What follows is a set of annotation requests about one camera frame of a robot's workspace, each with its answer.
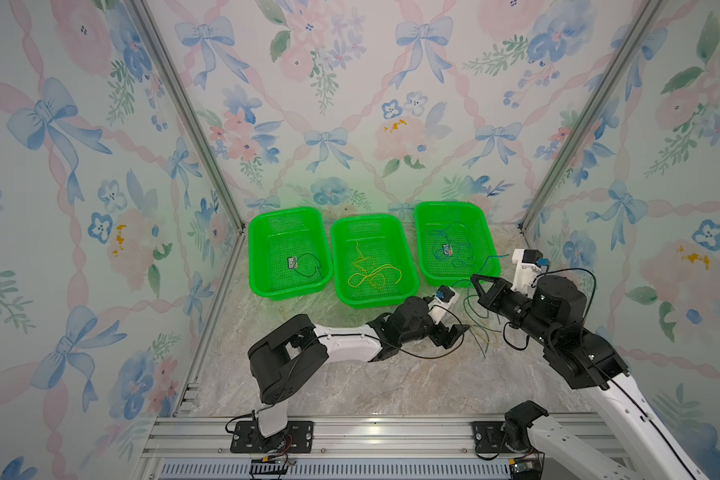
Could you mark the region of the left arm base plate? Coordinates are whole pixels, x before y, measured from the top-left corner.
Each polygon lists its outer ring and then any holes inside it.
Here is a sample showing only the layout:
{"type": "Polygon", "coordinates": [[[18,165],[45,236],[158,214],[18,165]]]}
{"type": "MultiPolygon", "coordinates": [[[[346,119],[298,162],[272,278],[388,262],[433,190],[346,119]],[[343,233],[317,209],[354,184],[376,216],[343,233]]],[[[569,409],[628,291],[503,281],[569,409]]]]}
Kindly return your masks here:
{"type": "Polygon", "coordinates": [[[235,454],[307,454],[312,450],[314,423],[288,421],[286,428],[270,437],[258,430],[257,423],[243,420],[231,432],[230,452],[235,454]]]}

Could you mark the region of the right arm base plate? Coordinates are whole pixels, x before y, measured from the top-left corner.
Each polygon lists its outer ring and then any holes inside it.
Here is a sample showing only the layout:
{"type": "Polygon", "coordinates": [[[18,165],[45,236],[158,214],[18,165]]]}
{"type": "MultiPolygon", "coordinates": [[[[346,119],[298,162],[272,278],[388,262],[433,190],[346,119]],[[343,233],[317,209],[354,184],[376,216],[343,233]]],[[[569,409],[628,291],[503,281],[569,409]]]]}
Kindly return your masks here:
{"type": "Polygon", "coordinates": [[[530,429],[521,431],[520,425],[505,421],[475,421],[470,424],[475,452],[490,456],[498,454],[527,454],[534,444],[530,429]]]}

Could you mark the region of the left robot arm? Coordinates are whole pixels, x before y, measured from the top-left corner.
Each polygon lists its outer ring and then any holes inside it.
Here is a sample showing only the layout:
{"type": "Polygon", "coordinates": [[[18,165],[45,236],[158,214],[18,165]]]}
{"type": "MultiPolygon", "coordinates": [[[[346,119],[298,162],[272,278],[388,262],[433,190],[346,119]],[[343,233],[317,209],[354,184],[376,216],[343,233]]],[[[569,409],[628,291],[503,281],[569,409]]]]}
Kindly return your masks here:
{"type": "Polygon", "coordinates": [[[354,328],[326,327],[299,314],[251,346],[250,372],[259,387],[260,405],[252,414],[263,439],[286,431],[287,403],[324,365],[373,363],[397,354],[425,359],[405,349],[428,339],[445,357],[459,348],[470,326],[451,312],[459,295],[445,287],[429,297],[411,296],[392,312],[384,312],[354,328]]]}

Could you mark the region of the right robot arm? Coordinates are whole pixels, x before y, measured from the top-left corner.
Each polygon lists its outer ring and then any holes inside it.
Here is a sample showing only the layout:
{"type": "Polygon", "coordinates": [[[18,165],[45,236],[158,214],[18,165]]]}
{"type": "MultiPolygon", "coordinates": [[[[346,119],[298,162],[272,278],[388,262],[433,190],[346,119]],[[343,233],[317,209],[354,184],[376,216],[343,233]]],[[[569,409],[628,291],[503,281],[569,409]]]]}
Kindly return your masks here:
{"type": "Polygon", "coordinates": [[[471,276],[478,303],[543,345],[544,358],[579,390],[650,479],[706,475],[661,423],[628,366],[603,337],[584,327],[586,295],[569,279],[542,275],[527,296],[499,277],[471,276]]]}

